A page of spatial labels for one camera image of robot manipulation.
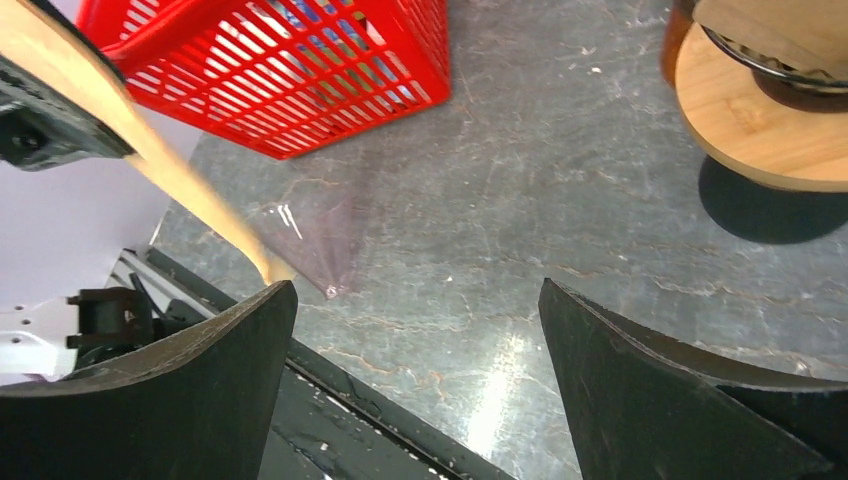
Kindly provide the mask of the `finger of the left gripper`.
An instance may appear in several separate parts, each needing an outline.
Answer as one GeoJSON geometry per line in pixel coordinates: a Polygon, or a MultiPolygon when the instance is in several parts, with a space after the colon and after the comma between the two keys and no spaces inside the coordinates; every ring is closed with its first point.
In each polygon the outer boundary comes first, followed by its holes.
{"type": "Polygon", "coordinates": [[[1,160],[22,171],[135,152],[105,123],[1,57],[1,160]]]}

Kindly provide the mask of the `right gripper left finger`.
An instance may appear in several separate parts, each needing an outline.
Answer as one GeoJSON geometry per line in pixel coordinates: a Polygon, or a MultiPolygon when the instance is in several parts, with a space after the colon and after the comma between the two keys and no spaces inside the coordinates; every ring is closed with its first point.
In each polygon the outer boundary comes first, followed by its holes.
{"type": "Polygon", "coordinates": [[[55,382],[1,391],[5,479],[254,479],[298,308],[288,281],[55,382]]]}

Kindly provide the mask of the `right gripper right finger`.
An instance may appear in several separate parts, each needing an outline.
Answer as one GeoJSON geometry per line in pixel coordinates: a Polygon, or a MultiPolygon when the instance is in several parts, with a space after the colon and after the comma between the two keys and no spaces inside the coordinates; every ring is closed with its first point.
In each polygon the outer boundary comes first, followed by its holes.
{"type": "Polygon", "coordinates": [[[843,479],[847,385],[733,360],[553,279],[538,309],[586,479],[843,479]]]}

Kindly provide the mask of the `red plastic basket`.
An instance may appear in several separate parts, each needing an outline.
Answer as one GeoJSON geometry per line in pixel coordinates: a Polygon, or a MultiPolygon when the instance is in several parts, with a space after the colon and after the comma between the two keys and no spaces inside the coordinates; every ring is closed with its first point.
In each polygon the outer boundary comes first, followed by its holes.
{"type": "Polygon", "coordinates": [[[444,1],[84,1],[140,105],[288,159],[446,101],[444,1]]]}

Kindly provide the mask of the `light wooden ring holder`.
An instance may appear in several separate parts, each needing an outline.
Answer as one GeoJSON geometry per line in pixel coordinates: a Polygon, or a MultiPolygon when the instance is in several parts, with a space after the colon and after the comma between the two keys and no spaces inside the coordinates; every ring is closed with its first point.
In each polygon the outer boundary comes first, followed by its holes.
{"type": "Polygon", "coordinates": [[[730,170],[771,188],[847,190],[847,100],[807,96],[758,75],[687,32],[675,91],[696,143],[730,170]]]}

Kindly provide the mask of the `dark glass fluted dripper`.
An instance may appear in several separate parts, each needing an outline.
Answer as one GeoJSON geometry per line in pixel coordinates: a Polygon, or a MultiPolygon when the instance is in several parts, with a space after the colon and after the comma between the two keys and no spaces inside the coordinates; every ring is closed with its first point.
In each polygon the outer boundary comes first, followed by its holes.
{"type": "Polygon", "coordinates": [[[721,52],[751,71],[756,85],[778,103],[808,112],[847,112],[846,78],[836,78],[822,69],[790,66],[707,27],[701,29],[721,52]]]}

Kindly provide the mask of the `brown paper coffee filter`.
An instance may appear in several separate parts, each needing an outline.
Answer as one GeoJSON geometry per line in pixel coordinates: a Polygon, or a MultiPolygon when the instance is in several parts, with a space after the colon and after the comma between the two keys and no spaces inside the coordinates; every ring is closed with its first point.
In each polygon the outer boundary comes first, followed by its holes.
{"type": "Polygon", "coordinates": [[[699,1],[694,21],[798,70],[847,78],[847,3],[842,0],[699,1]]]}

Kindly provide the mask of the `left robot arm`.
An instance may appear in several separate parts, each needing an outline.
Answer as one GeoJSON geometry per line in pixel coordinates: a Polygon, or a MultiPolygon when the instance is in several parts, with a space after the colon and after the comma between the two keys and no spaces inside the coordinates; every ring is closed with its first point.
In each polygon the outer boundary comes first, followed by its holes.
{"type": "Polygon", "coordinates": [[[115,128],[1,58],[1,380],[58,380],[83,351],[127,343],[125,319],[89,329],[83,306],[131,289],[114,270],[149,244],[168,197],[130,162],[115,128]]]}

